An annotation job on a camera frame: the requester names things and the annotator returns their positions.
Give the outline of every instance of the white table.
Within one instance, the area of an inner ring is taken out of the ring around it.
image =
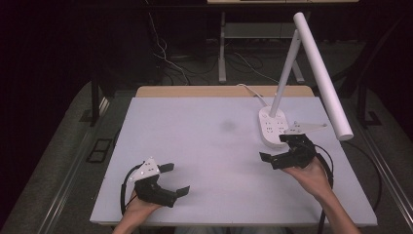
[[[151,156],[159,165],[175,164],[172,172],[161,174],[161,186],[175,190],[190,185],[191,189],[172,209],[162,208],[153,213],[146,225],[293,226],[319,222],[321,208],[317,201],[290,175],[274,171],[260,159],[259,152],[274,155],[287,148],[271,149],[261,141],[257,114],[262,102],[257,97],[234,97],[239,92],[239,96],[245,92],[250,96],[244,87],[188,87],[187,93],[185,88],[180,89],[184,97],[149,95],[131,101],[92,222],[113,225],[120,220],[121,184],[130,168]],[[197,94],[216,94],[186,97],[197,89]],[[268,93],[276,87],[262,89]],[[293,90],[289,87],[285,94],[291,95]],[[283,98],[281,108],[289,122],[328,124],[325,130],[307,136],[331,154],[334,191],[355,224],[377,225],[319,99],[310,93],[304,94],[306,97]],[[271,97],[265,98],[271,103]],[[132,188],[130,183],[127,200]]]

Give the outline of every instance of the desk lamp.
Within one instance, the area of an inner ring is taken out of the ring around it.
[[[297,29],[294,31],[292,37],[273,104],[272,106],[262,108],[258,113],[262,139],[269,147],[284,147],[286,146],[286,143],[281,142],[280,135],[288,134],[288,129],[290,134],[293,134],[292,132],[296,134],[305,134],[310,130],[316,130],[323,127],[323,125],[302,124],[301,128],[304,128],[303,131],[300,129],[294,129],[292,131],[293,128],[289,128],[285,114],[279,109],[286,81],[288,80],[292,64],[297,57],[302,42],[336,137],[338,140],[348,140],[354,136],[352,129],[350,128],[340,100],[337,97],[334,86],[331,83],[330,76],[328,75],[321,55],[319,54],[319,49],[317,48],[304,15],[302,13],[295,14],[294,23]]]

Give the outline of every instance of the dark background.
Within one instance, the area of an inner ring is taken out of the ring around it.
[[[77,7],[80,3],[61,0],[0,3],[0,227],[71,100],[92,74],[100,78],[99,86],[106,96],[113,96],[116,90],[136,89],[159,81],[161,65],[152,56],[152,32],[147,27],[146,14],[131,9],[85,10]],[[314,10],[310,25],[316,39],[331,43],[361,40],[376,45],[408,11],[410,1],[361,0],[360,3],[367,7]],[[245,19],[248,15],[232,17]],[[262,15],[262,19],[266,17],[273,16]],[[363,77],[411,138],[412,20],[411,14],[402,18]],[[332,27],[329,23],[332,21],[340,26]],[[160,34],[172,45],[198,56],[203,54],[200,48],[204,40],[217,38],[219,33],[212,26],[218,25],[219,13],[159,13],[156,23]]]

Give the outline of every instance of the floor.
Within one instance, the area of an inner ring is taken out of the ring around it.
[[[159,85],[185,85],[188,80],[191,85],[220,85],[217,77],[217,41],[209,40],[206,43],[202,58],[171,48],[169,60],[176,66],[169,65],[164,69]],[[288,46],[288,40],[228,41],[228,81],[225,85],[277,85]],[[362,42],[356,41],[319,42],[321,55],[331,77],[347,68],[363,46]],[[304,85],[314,87],[316,83],[303,52],[300,52],[297,60],[306,78]],[[341,79],[334,80],[334,85],[339,87],[341,82]],[[288,83],[297,85],[292,76]],[[90,127],[90,84],[79,91],[2,234],[26,233],[27,230],[37,233],[112,232],[111,227],[91,223],[89,218],[114,142],[134,94],[133,90],[122,90],[114,97],[103,98],[101,117],[94,127]],[[368,130],[362,128],[356,118],[356,100],[356,95],[342,99],[355,132],[355,137],[342,145],[371,205],[375,206],[380,197],[375,209],[378,226],[361,227],[360,230],[362,233],[411,233],[413,228],[406,222],[399,203],[394,198],[394,189],[386,183],[384,175],[377,174],[370,160],[374,149],[368,146],[366,139],[371,138],[377,145],[378,151],[409,198],[413,197],[413,186],[409,181],[413,173],[413,144],[380,99],[371,92],[368,93],[367,110],[374,111],[382,124],[368,127]],[[100,139],[110,140],[105,159],[102,163],[88,163],[86,159],[92,155],[93,148]],[[316,227],[290,228],[296,234],[317,232]],[[331,233],[328,226],[324,228],[324,233]]]

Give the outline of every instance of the human hand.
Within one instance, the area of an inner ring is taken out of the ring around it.
[[[324,167],[316,157],[304,169],[286,168],[283,171],[297,179],[301,186],[316,199],[332,193]]]
[[[134,229],[143,223],[146,218],[159,209],[161,205],[147,203],[139,200],[136,193],[131,194],[131,201],[125,210],[124,216],[116,226],[113,234],[132,233]]]

